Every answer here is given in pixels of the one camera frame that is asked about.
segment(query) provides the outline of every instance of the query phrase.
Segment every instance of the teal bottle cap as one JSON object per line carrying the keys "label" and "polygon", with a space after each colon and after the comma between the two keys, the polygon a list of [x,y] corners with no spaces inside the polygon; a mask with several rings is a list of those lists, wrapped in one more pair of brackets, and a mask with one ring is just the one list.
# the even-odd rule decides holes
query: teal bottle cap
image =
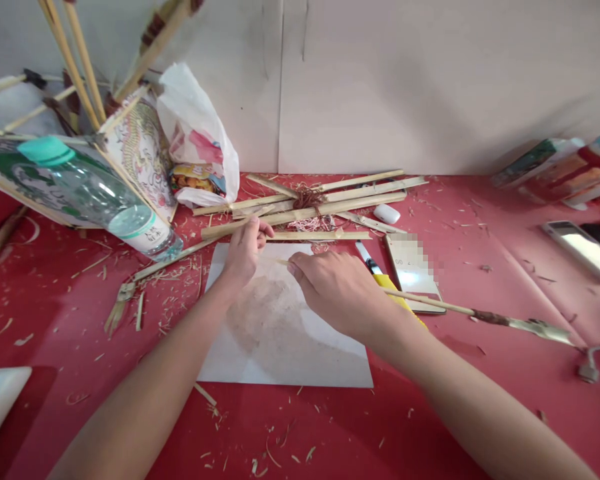
{"label": "teal bottle cap", "polygon": [[40,137],[18,146],[18,152],[41,167],[55,167],[72,160],[75,152],[56,137]]}

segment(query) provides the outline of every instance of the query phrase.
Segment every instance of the hand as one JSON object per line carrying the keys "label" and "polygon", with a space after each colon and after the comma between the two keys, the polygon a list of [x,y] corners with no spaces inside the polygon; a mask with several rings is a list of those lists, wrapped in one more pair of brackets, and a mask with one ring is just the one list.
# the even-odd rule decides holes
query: hand
{"label": "hand", "polygon": [[348,253],[295,253],[289,262],[309,308],[338,332],[374,348],[401,327],[418,327],[412,313],[380,290],[360,259]]}
{"label": "hand", "polygon": [[273,238],[271,226],[258,217],[250,217],[231,236],[222,277],[230,280],[238,288],[248,284],[258,266],[258,251],[265,247],[267,237]]}

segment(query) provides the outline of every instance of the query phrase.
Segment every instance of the white paper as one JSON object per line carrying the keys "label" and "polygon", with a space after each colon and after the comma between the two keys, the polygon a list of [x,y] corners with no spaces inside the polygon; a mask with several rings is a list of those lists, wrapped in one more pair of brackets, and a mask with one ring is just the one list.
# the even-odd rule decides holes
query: white paper
{"label": "white paper", "polygon": [[[228,243],[213,252],[207,289],[224,266]],[[199,381],[372,388],[364,345],[334,330],[307,306],[283,265],[302,243],[269,243],[258,269],[211,346]]]}

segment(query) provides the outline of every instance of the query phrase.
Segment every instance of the white plastic bag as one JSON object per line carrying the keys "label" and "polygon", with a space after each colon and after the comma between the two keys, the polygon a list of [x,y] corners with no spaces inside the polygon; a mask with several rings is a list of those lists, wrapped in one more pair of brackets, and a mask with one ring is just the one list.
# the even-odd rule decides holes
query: white plastic bag
{"label": "white plastic bag", "polygon": [[186,63],[175,63],[160,77],[158,116],[169,139],[180,190],[178,202],[193,207],[232,203],[240,188],[238,154],[211,100]]}

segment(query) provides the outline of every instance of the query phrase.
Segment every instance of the left hand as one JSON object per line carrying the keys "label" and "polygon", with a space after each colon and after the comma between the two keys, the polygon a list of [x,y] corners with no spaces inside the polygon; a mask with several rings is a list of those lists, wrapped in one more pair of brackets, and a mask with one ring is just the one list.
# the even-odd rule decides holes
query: left hand
{"label": "left hand", "polygon": [[222,276],[239,288],[246,286],[255,273],[258,252],[265,247],[267,237],[273,238],[273,228],[258,217],[250,217],[231,237]]}

